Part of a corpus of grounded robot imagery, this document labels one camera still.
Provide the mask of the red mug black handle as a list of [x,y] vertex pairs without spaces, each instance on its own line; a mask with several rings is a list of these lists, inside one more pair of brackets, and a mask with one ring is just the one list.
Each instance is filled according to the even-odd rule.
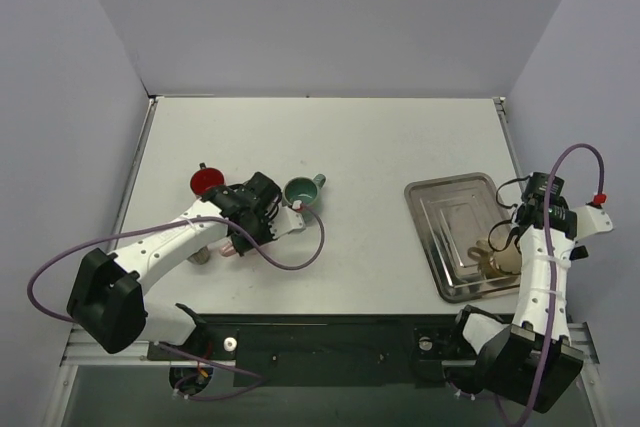
[[189,187],[198,199],[206,199],[209,191],[225,184],[224,174],[204,162],[199,164],[189,181]]

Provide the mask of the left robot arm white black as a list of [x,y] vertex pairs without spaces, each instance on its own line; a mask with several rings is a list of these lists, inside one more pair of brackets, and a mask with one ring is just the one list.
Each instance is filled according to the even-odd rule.
[[181,357],[206,344],[197,315],[184,305],[146,302],[151,288],[173,268],[210,244],[230,238],[238,253],[274,240],[272,222],[281,188],[256,172],[243,184],[207,190],[167,228],[136,234],[111,253],[96,248],[81,260],[67,312],[109,354],[138,340],[169,343]]

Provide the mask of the beige wooden mug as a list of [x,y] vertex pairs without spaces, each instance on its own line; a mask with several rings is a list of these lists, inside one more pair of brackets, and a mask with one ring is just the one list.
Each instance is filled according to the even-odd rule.
[[500,234],[496,241],[489,243],[479,238],[467,250],[468,257],[477,264],[479,272],[486,278],[518,276],[522,269],[522,256],[513,243],[504,246],[507,238]]

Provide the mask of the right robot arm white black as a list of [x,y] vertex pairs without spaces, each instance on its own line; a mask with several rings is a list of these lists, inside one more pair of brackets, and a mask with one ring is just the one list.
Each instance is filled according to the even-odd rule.
[[467,306],[447,330],[453,353],[476,355],[473,367],[451,375],[470,398],[488,391],[546,413],[582,370],[584,355],[572,346],[567,324],[566,284],[572,260],[587,252],[576,244],[578,216],[561,194],[563,185],[540,172],[527,178],[510,233],[521,253],[512,321]]

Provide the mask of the brown ribbed mug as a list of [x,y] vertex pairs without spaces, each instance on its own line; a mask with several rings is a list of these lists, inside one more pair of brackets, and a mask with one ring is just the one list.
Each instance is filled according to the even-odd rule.
[[200,248],[198,251],[196,251],[192,255],[190,255],[188,257],[188,261],[193,265],[203,266],[209,262],[210,258],[211,258],[211,251],[207,246],[205,246]]

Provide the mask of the teal green mug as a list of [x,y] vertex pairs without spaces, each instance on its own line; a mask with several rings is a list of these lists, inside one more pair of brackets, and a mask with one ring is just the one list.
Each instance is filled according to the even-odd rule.
[[316,210],[321,205],[322,189],[326,176],[317,174],[313,178],[295,177],[283,189],[283,203],[293,207],[296,202]]

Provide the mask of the pink mug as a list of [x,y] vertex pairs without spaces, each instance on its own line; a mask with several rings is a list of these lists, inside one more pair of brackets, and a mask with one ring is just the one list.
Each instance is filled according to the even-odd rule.
[[233,243],[231,241],[229,241],[226,244],[222,245],[218,249],[218,252],[222,257],[225,257],[225,258],[229,258],[229,257],[235,256],[237,254],[236,248],[234,247],[234,245],[233,245]]

